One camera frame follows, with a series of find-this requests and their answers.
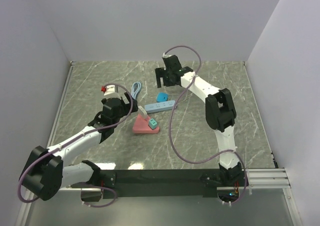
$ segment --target white wall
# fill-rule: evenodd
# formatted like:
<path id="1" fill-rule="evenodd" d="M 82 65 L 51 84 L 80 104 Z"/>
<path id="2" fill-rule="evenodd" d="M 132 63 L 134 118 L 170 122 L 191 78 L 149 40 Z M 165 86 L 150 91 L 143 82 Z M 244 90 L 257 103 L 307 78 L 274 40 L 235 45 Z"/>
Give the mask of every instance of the white wall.
<path id="1" fill-rule="evenodd" d="M 207 60 L 247 60 L 278 2 L 37 1 L 71 60 L 155 60 L 177 44 L 193 46 Z"/>
<path id="2" fill-rule="evenodd" d="M 247 70 L 275 157 L 287 169 L 305 226 L 318 226 L 320 2 L 280 0 Z"/>
<path id="3" fill-rule="evenodd" d="M 30 151 L 46 146 L 68 60 L 35 0 L 0 0 L 0 224 L 14 225 Z"/>

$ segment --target small blue toy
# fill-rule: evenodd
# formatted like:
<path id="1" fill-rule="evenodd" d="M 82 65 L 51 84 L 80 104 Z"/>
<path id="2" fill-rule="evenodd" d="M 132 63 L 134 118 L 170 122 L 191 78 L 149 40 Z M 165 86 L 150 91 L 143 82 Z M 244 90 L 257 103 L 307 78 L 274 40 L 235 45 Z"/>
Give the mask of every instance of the small blue toy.
<path id="1" fill-rule="evenodd" d="M 167 101 L 168 100 L 168 94 L 165 94 L 165 93 L 162 93 L 160 92 L 158 94 L 158 96 L 156 97 L 156 101 L 157 102 L 164 102 L 164 101 Z"/>

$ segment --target blue object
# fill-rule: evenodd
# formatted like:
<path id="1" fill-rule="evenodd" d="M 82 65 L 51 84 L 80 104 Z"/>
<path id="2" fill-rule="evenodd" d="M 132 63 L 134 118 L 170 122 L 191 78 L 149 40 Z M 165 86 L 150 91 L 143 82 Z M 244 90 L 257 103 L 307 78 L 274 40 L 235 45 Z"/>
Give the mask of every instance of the blue object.
<path id="1" fill-rule="evenodd" d="M 155 121 L 154 118 L 149 119 L 148 125 L 151 129 L 155 129 L 158 126 L 158 123 Z"/>
<path id="2" fill-rule="evenodd" d="M 142 88 L 142 85 L 140 82 L 135 82 L 132 84 L 132 87 L 131 87 L 131 96 L 133 99 L 137 99 L 137 96 L 139 94 L 139 92 L 141 91 L 141 88 Z"/>
<path id="3" fill-rule="evenodd" d="M 169 100 L 166 102 L 159 102 L 154 104 L 145 105 L 144 109 L 147 112 L 147 114 L 150 113 L 156 113 L 164 110 L 172 110 L 174 107 L 175 100 Z"/>
<path id="4" fill-rule="evenodd" d="M 165 93 L 159 93 L 158 96 L 156 97 L 157 102 L 164 102 L 168 100 L 168 94 Z"/>

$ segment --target wire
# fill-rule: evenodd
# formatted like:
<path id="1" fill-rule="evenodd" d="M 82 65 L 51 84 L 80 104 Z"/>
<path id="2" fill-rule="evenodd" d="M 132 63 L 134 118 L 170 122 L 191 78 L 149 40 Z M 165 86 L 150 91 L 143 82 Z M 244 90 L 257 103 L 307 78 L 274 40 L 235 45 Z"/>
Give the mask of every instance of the wire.
<path id="1" fill-rule="evenodd" d="M 137 99 L 137 96 L 138 96 L 139 92 L 141 91 L 141 88 L 142 88 L 142 85 L 138 81 L 132 84 L 131 95 L 132 95 L 133 99 L 135 99 L 135 100 Z"/>
<path id="2" fill-rule="evenodd" d="M 87 203 L 87 202 L 82 202 L 84 205 L 87 205 L 87 206 L 89 206 L 89 207 L 91 207 L 91 208 L 104 208 L 104 207 L 107 207 L 107 206 L 109 206 L 109 205 L 112 205 L 112 204 L 116 201 L 116 199 L 118 198 L 118 195 L 117 195 L 116 191 L 113 190 L 113 189 L 106 188 L 106 187 L 100 187 L 100 186 L 94 186 L 94 185 L 87 185 L 86 183 L 84 183 L 84 184 L 85 184 L 86 186 L 90 186 L 91 188 L 101 189 L 102 191 L 103 191 L 103 190 L 108 190 L 108 191 L 112 192 L 113 195 L 114 195 L 114 197 L 113 197 L 113 199 L 111 200 L 111 202 L 109 202 L 109 203 L 107 203 L 107 204 L 105 204 L 105 205 L 92 205 L 92 204 L 89 204 L 89 203 Z"/>
<path id="3" fill-rule="evenodd" d="M 109 85 L 116 85 L 116 86 L 122 88 L 123 90 L 125 90 L 125 92 L 129 95 L 130 103 L 131 103 L 129 113 L 128 113 L 122 120 L 120 120 L 119 122 L 117 122 L 117 123 L 115 123 L 115 124 L 113 124 L 113 125 L 108 125 L 108 126 L 104 126 L 104 127 L 100 127 L 100 128 L 88 130 L 88 131 L 84 132 L 83 134 L 80 134 L 80 135 L 74 137 L 73 139 L 69 140 L 68 142 L 64 143 L 63 145 L 61 145 L 60 148 L 56 148 L 56 149 L 54 149 L 54 150 L 52 150 L 52 151 L 44 154 L 44 155 L 41 156 L 40 158 L 36 159 L 34 162 L 32 162 L 32 163 L 30 164 L 30 166 L 23 172 L 23 174 L 21 175 L 21 177 L 20 177 L 20 179 L 19 179 L 17 194 L 18 194 L 18 198 L 20 199 L 20 201 L 22 201 L 23 203 L 32 203 L 32 202 L 36 201 L 37 199 L 39 199 L 39 197 L 36 197 L 36 198 L 34 198 L 34 199 L 32 199 L 32 200 L 26 200 L 26 199 L 24 199 L 24 198 L 22 197 L 22 195 L 21 195 L 22 182 L 24 181 L 24 179 L 25 179 L 26 175 L 28 174 L 28 172 L 29 172 L 37 163 L 39 163 L 41 160 L 45 159 L 45 158 L 48 157 L 49 155 L 52 155 L 52 154 L 58 152 L 59 150 L 64 149 L 65 147 L 67 147 L 67 146 L 69 146 L 70 144 L 76 142 L 77 140 L 81 139 L 81 138 L 84 137 L 85 135 L 90 134 L 90 133 L 93 133 L 93 132 L 95 132 L 95 131 L 105 130 L 105 129 L 109 129 L 109 128 L 112 128 L 112 127 L 114 127 L 114 126 L 117 126 L 117 125 L 121 124 L 123 121 L 125 121 L 125 120 L 129 117 L 129 115 L 130 115 L 131 112 L 132 112 L 133 106 L 134 106 L 134 102 L 133 102 L 134 100 L 133 100 L 130 92 L 129 92 L 126 88 L 124 88 L 122 85 L 119 85 L 119 84 L 116 84 L 116 83 L 108 83 L 108 84 L 105 84 L 104 86 L 106 87 L 106 86 L 109 86 Z"/>
<path id="4" fill-rule="evenodd" d="M 189 49 L 189 50 L 192 50 L 192 51 L 197 55 L 197 57 L 198 57 L 198 59 L 199 59 L 199 66 L 198 66 L 198 68 L 195 70 L 194 77 L 193 77 L 191 83 L 182 91 L 182 93 L 179 95 L 178 99 L 176 100 L 176 102 L 175 102 L 174 105 L 173 105 L 172 112 L 171 112 L 170 119 L 169 119 L 169 128 L 168 128 L 168 134 L 169 134 L 170 144 L 171 144 L 172 149 L 173 149 L 173 151 L 175 152 L 175 154 L 176 154 L 181 160 L 183 160 L 183 161 L 185 161 L 185 162 L 187 162 L 187 163 L 189 163 L 189 164 L 203 164 L 203 163 L 205 163 L 205 162 L 208 162 L 208 161 L 214 159 L 215 157 L 217 157 L 217 156 L 219 156 L 219 155 L 221 155 L 221 154 L 223 154 L 223 153 L 227 153 L 227 152 L 233 152 L 233 153 L 235 153 L 236 156 L 239 158 L 239 160 L 240 160 L 240 162 L 241 162 L 241 164 L 242 164 L 243 170 L 244 170 L 244 188 L 243 188 L 243 193 L 239 196 L 239 198 L 238 198 L 236 201 L 233 202 L 233 204 L 234 204 L 234 203 L 236 203 L 238 200 L 240 200 L 240 199 L 243 197 L 243 194 L 245 193 L 246 188 L 247 188 L 247 172 L 246 172 L 246 167 L 245 167 L 245 164 L 244 164 L 241 156 L 240 156 L 236 151 L 234 151 L 234 150 L 222 150 L 222 151 L 220 151 L 219 153 L 217 153 L 217 154 L 215 154 L 215 155 L 213 155 L 213 156 L 211 156 L 210 158 L 207 158 L 207 159 L 205 159 L 205 160 L 201 160 L 201 161 L 190 161 L 190 160 L 185 159 L 182 155 L 179 154 L 179 152 L 177 151 L 177 149 L 176 149 L 176 147 L 175 147 L 175 145 L 174 145 L 174 141 L 172 140 L 172 133 L 171 133 L 172 130 L 171 130 L 171 128 L 172 128 L 172 119 L 173 119 L 173 116 L 174 116 L 174 111 L 175 111 L 175 109 L 176 109 L 176 107 L 177 107 L 180 99 L 182 98 L 182 96 L 183 96 L 184 94 L 186 94 L 186 92 L 188 91 L 188 89 L 193 85 L 194 81 L 196 80 L 196 75 L 197 75 L 197 73 L 199 72 L 199 70 L 201 69 L 201 66 L 202 66 L 202 63 L 201 63 L 202 61 L 201 61 L 200 55 L 198 54 L 198 52 L 197 52 L 196 50 L 194 50 L 194 49 L 191 48 L 190 46 L 177 45 L 177 46 L 174 46 L 174 47 L 170 48 L 169 50 L 167 50 L 167 51 L 165 52 L 165 54 L 167 54 L 169 51 L 171 51 L 171 50 L 173 50 L 173 49 L 176 49 L 176 48 L 187 48 L 187 49 Z"/>

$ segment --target marble table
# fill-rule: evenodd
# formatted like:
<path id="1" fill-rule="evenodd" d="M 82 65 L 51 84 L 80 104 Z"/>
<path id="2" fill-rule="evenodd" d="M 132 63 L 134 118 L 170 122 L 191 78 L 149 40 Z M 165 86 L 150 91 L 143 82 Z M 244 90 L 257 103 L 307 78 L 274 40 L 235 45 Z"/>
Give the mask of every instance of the marble table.
<path id="1" fill-rule="evenodd" d="M 196 69 L 198 63 L 186 61 L 183 66 Z M 154 69 L 158 61 L 76 62 L 63 96 L 51 144 L 57 144 L 78 133 L 102 110 L 101 86 L 119 83 L 131 90 L 135 81 L 142 83 L 138 104 L 155 103 L 159 92 L 177 99 L 180 86 L 157 88 Z M 273 155 L 263 128 L 251 85 L 243 62 L 205 61 L 199 76 L 219 88 L 228 88 L 233 96 L 237 118 L 234 138 L 237 151 L 248 168 L 274 168 Z M 172 137 L 178 151 L 187 159 L 199 161 L 218 152 L 215 134 L 205 120 L 205 105 L 188 92 L 178 105 L 172 123 Z M 159 124 L 158 134 L 134 134 L 133 113 L 103 143 L 80 154 L 74 164 L 90 160 L 106 169 L 196 169 L 218 168 L 218 159 L 201 165 L 190 165 L 173 152 L 168 138 L 170 111 L 151 114 Z"/>

